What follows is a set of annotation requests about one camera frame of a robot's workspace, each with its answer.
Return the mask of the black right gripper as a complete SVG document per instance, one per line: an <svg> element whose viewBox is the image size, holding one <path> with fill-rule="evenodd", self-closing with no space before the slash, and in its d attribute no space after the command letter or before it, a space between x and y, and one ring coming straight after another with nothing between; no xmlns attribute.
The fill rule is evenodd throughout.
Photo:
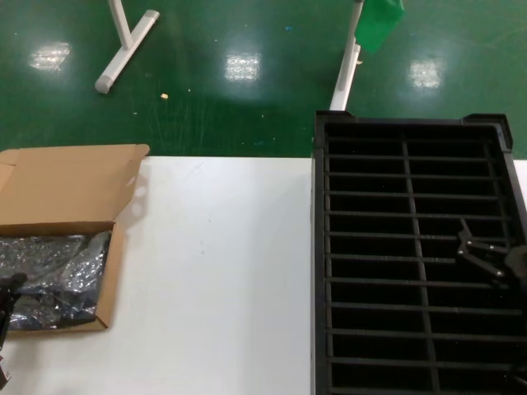
<svg viewBox="0 0 527 395"><path fill-rule="evenodd" d="M509 269L519 284L526 283L526 246L519 245L511 250L495 244L477 241L464 218L460 219L458 232L459 247L457 262L476 267L494 282L505 283Z"/></svg>

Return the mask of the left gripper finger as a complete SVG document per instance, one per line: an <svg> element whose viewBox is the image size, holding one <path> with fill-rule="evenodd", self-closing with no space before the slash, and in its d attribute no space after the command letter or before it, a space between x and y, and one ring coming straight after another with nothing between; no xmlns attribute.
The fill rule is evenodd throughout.
<svg viewBox="0 0 527 395"><path fill-rule="evenodd" d="M7 337L11 316L15 307L16 302L19 300L21 293L20 289L27 281L27 275L25 273L15 273L10 277L1 278L1 297L0 297L0 308L1 308L1 336L0 336L0 349L3 348L3 344Z"/></svg>

